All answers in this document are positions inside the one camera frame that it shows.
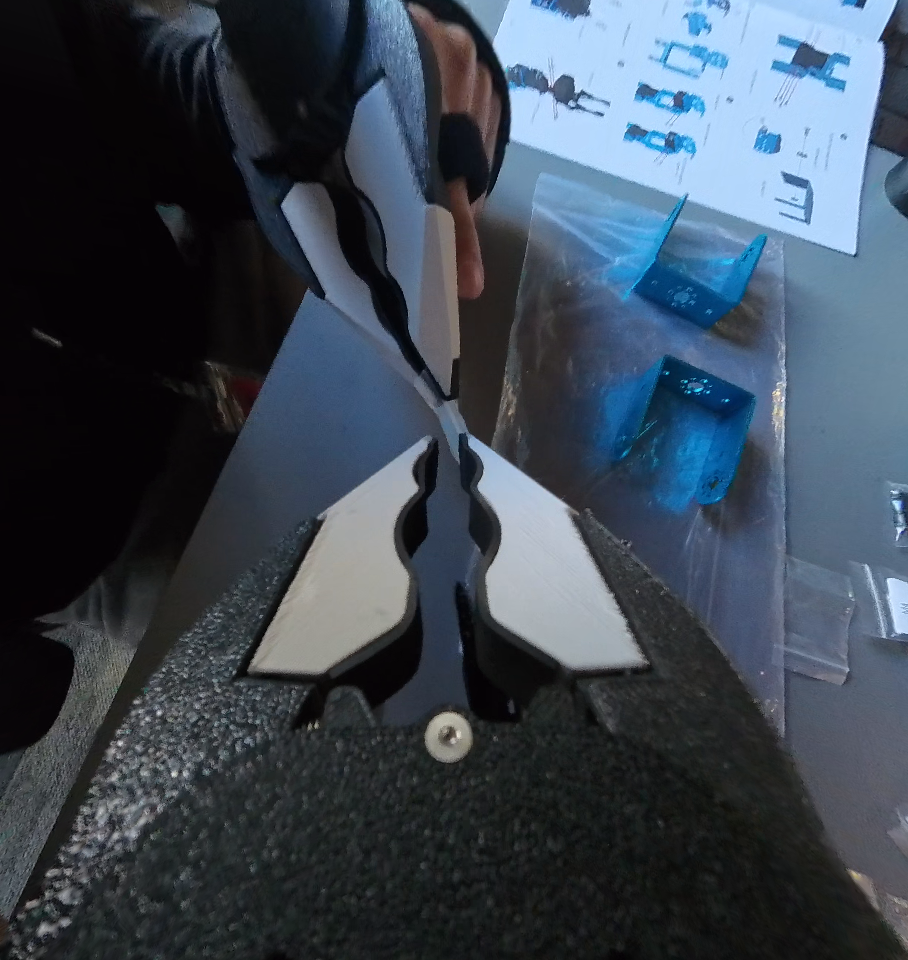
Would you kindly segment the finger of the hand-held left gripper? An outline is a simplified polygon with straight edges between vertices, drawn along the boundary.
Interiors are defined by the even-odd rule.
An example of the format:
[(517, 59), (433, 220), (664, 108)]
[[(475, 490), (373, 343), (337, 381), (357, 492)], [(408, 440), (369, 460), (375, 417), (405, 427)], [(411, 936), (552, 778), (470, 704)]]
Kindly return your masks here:
[(451, 401), (460, 363), (455, 222), (449, 210), (424, 197), (385, 78), (357, 103), (344, 158), (383, 234), (387, 272), (406, 309), (401, 331), (439, 396)]
[(280, 204), (281, 213), (302, 248), (325, 300), (341, 318), (362, 332), (433, 409), (445, 400), (425, 373), (417, 373), (399, 344), (378, 320), (368, 285), (352, 270), (340, 247), (336, 212), (326, 187), (295, 183)]

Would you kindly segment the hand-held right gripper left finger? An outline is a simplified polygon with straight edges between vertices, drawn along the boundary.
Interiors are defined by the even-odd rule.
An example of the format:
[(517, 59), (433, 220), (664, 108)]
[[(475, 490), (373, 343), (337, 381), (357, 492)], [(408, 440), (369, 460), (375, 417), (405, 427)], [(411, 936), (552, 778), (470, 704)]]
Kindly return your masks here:
[(245, 662), (247, 678), (304, 688), (298, 720), (321, 720), (342, 690), (375, 710), (417, 683), (429, 638), (414, 558), (435, 489), (423, 437), (317, 516)]

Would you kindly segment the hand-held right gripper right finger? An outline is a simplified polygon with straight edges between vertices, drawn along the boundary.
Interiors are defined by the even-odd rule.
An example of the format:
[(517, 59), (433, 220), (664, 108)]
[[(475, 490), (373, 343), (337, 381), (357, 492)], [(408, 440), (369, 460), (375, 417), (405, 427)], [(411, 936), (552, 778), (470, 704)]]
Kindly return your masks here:
[(650, 673), (577, 512), (469, 434), (459, 465), (476, 549), (464, 653), (471, 707), (516, 721), (544, 689)]

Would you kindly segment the small clear zip bag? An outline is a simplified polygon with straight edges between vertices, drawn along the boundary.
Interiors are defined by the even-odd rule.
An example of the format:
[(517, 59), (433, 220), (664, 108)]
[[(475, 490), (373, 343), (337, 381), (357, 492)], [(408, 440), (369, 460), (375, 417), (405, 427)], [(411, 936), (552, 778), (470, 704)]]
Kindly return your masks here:
[(856, 600), (850, 578), (788, 556), (784, 582), (784, 668), (841, 687), (849, 675)]
[(435, 379), (427, 369), (418, 374), (416, 389), (435, 415), (448, 448), (453, 458), (459, 463), (460, 441), (469, 436), (459, 403), (455, 399), (446, 399), (441, 394)]

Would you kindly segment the grey desk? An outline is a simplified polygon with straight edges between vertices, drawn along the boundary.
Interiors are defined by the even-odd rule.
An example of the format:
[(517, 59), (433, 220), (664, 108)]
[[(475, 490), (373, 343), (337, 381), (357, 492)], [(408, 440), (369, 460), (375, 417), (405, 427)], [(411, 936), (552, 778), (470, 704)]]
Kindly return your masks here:
[[(848, 558), (896, 566), (883, 546), (881, 482), (908, 477), (908, 223), (883, 197), (895, 157), (868, 160), (868, 239), (855, 259), (786, 242), (787, 529), (802, 558), (842, 566)], [(425, 431), (425, 411), (352, 332), (308, 295), (292, 322), (248, 426), (190, 542), (172, 593), (148, 630), (108, 714), (119, 748), (131, 754), (134, 715), (160, 679), (162, 655), (177, 634), (208, 638), (211, 607), (228, 579), (273, 547), (281, 534), (323, 506), (389, 454)], [(209, 613), (203, 609), (209, 607)], [(908, 653), (889, 641), (854, 637), (853, 679), (840, 687), (796, 676), (787, 681), (788, 745), (840, 857), (869, 875), (878, 894), (908, 907), (908, 859), (887, 837), (893, 808), (908, 796)], [(330, 919), (359, 947), (216, 948), (214, 957), (600, 958), (613, 932), (604, 909), (585, 914), (576, 895), (538, 910), (531, 897), (556, 888), (575, 894), (575, 875), (547, 841), (532, 836), (534, 768), (507, 774), (505, 811), (482, 789), (484, 816), (471, 818), (463, 789), (444, 787), (438, 804), (418, 808), (403, 827), (429, 827), (411, 839), (400, 867), (383, 874), (385, 911), (326, 903), (310, 868), (280, 906), (304, 907), (308, 921)]]

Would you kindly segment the person's left hand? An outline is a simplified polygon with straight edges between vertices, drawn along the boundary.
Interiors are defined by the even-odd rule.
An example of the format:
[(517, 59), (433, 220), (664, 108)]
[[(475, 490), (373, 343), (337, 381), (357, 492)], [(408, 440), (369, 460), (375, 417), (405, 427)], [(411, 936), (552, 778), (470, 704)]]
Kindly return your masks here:
[(477, 220), (501, 155), (503, 77), (464, 17), (413, 3), (408, 11), (436, 58), (442, 103), (439, 157), (455, 224), (459, 296), (471, 300), (484, 289)]

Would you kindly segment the large clear plastic bag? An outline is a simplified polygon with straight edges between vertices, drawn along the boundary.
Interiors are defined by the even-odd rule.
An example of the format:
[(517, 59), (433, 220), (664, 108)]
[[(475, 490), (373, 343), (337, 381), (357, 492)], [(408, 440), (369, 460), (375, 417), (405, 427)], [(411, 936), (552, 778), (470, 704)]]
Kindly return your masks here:
[[(671, 211), (540, 175), (492, 444), (625, 541), (708, 627), (783, 735), (784, 244), (769, 235), (741, 304), (702, 329), (629, 293)], [(725, 498), (680, 512), (632, 483), (604, 444), (609, 389), (665, 354), (757, 398)]]

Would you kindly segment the white instruction manual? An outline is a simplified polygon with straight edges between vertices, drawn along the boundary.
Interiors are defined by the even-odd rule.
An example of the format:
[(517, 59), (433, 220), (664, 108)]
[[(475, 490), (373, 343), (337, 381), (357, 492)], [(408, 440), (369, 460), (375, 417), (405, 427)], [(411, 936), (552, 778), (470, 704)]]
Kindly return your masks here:
[(512, 137), (854, 255), (895, 8), (508, 2)]

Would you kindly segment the blue metal bracket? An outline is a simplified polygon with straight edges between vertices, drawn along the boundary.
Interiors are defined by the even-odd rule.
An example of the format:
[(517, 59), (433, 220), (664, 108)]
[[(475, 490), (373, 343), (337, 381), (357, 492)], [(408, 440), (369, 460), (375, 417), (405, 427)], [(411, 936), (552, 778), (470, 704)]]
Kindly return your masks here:
[(720, 261), (718, 277), (711, 281), (698, 279), (688, 267), (693, 260), (664, 255), (687, 198), (687, 194), (680, 197), (644, 250), (642, 269), (629, 293), (709, 330), (743, 301), (769, 236), (757, 235), (735, 258)]
[(604, 400), (611, 462), (666, 510), (725, 498), (737, 474), (756, 395), (665, 354), (613, 385)]

